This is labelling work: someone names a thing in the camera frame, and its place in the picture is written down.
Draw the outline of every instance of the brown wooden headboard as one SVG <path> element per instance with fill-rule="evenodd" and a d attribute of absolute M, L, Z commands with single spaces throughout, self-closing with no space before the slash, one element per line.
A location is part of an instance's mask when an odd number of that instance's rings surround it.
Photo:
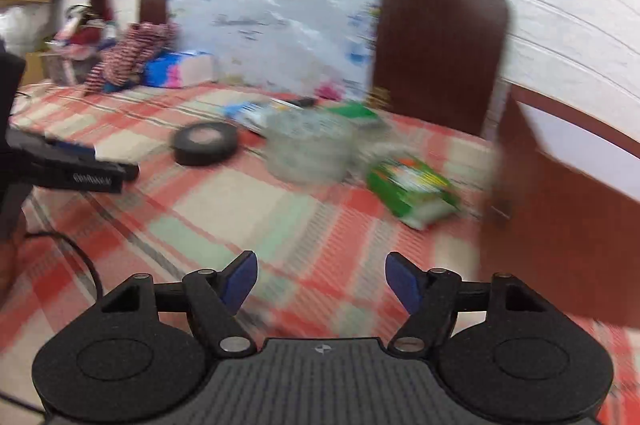
<path fill-rule="evenodd" d="M 167 22 L 167 0 L 140 0 Z M 382 0 L 373 87 L 387 110 L 479 135 L 509 21 L 505 0 Z"/>

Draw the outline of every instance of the plaid bedsheet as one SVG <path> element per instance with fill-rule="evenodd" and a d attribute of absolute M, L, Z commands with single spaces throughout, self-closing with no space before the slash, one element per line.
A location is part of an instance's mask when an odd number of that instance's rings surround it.
<path fill-rule="evenodd" d="M 174 163 L 175 129 L 220 115 L 221 106 L 258 95 L 216 85 L 188 90 L 137 88 L 82 98 L 60 88 L 35 98 L 12 122 L 76 142 L 98 156 L 140 161 L 140 178 L 121 195 L 36 189 L 25 204 L 30 230 L 67 233 L 94 259 L 108 291 L 135 272 L 156 282 L 200 267 L 221 269 L 255 250 L 259 277 L 238 315 L 260 342 L 265 336 L 378 335 L 387 341 L 406 314 L 386 287 L 383 264 L 398 250 L 423 269 L 438 265 L 473 279 L 482 192 L 494 152 L 486 142 L 418 120 L 393 121 L 428 163 L 451 178 L 465 202 L 461 217 L 425 232 L 398 223 L 367 190 L 349 184 L 300 187 L 268 174 L 260 138 L 242 133 L 244 149 L 222 166 Z M 94 287 L 65 245 L 27 242 L 20 277 L 0 312 L 0 389 L 38 402 L 31 361 L 38 348 L 94 299 Z M 461 315 L 459 325 L 481 316 Z M 186 328 L 183 315 L 164 322 Z M 616 365 L 603 423 L 640 423 L 640 333 L 580 319 Z M 38 419 L 0 403 L 1 424 Z"/>

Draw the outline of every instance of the green snack packet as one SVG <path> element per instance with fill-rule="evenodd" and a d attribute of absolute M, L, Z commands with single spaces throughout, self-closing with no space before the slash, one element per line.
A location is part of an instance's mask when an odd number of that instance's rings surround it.
<path fill-rule="evenodd" d="M 416 230 L 460 206 L 451 182 L 411 154 L 378 162 L 367 174 L 367 187 L 395 217 Z"/>

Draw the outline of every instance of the black tape roll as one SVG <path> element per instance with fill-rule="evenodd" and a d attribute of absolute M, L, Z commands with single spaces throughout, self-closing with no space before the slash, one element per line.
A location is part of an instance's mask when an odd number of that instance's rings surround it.
<path fill-rule="evenodd" d="M 174 160 L 191 167 L 219 163 L 238 150 L 238 129 L 225 122 L 204 122 L 180 129 L 171 142 Z"/>

